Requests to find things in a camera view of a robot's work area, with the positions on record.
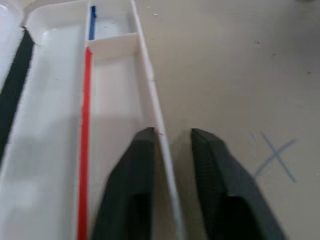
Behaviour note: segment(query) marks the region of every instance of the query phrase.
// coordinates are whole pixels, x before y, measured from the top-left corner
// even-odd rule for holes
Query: table surface
[[[290,239],[319,238],[320,1],[136,1],[190,239],[205,239],[190,128],[257,175]]]

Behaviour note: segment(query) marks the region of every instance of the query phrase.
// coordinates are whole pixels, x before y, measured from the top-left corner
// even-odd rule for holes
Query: black rubber pad
[[[217,136],[192,129],[197,193],[211,240],[286,239],[255,180]]]
[[[34,42],[27,30],[18,47],[0,94],[0,167],[8,137],[24,88],[32,58]]]
[[[109,176],[92,240],[150,240],[154,129],[138,132]]]

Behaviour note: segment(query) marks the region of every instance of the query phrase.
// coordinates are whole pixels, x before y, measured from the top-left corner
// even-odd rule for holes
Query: red strip
[[[89,121],[90,121],[90,82],[91,82],[92,53],[85,50],[84,85],[81,125],[81,149],[79,169],[79,209],[77,240],[87,239],[87,206],[88,206],[88,158],[89,158]]]

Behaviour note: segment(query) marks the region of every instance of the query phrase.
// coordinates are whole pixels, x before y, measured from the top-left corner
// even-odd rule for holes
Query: blue strip
[[[89,32],[89,40],[95,39],[95,24],[96,24],[96,6],[91,7],[91,20],[90,20],[90,32]]]

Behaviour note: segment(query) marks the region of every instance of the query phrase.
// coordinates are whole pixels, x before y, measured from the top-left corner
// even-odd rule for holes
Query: black strip
[[[0,167],[9,133],[30,66],[34,42],[27,30],[18,47],[0,93]]]

